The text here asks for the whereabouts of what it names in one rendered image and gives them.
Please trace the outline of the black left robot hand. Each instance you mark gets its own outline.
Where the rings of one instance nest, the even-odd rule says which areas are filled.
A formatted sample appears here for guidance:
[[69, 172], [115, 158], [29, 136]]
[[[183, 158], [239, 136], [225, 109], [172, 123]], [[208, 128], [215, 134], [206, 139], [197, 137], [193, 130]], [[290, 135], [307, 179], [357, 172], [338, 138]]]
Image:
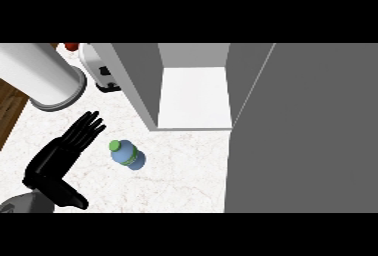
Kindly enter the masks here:
[[104, 128], [98, 112], [87, 111], [63, 135], [41, 148], [26, 166], [23, 185], [36, 189], [59, 207], [72, 206], [82, 210], [88, 207], [85, 197], [63, 181], [63, 176]]

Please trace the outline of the blue water bottle green cap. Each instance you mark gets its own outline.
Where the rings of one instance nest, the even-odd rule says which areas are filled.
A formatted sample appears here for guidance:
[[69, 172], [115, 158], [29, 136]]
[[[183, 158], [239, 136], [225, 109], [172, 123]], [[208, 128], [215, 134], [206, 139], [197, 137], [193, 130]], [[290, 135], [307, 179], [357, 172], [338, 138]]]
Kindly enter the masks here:
[[112, 140], [109, 142], [109, 150], [112, 160], [128, 167], [138, 170], [144, 166], [146, 156], [128, 140]]

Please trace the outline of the grey open cabinet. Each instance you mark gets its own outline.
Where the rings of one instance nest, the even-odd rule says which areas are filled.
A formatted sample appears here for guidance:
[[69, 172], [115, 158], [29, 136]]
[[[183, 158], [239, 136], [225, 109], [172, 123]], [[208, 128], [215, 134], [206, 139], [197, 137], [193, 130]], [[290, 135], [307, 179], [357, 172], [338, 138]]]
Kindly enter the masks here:
[[234, 127], [271, 43], [95, 43], [92, 48], [149, 130]]

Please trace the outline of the dark grey cabinet door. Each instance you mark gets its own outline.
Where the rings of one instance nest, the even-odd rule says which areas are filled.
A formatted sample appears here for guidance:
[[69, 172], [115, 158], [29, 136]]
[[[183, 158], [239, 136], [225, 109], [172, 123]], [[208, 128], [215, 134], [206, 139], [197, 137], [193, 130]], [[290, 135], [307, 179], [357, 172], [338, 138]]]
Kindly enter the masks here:
[[230, 133], [227, 212], [378, 212], [378, 44], [279, 44]]

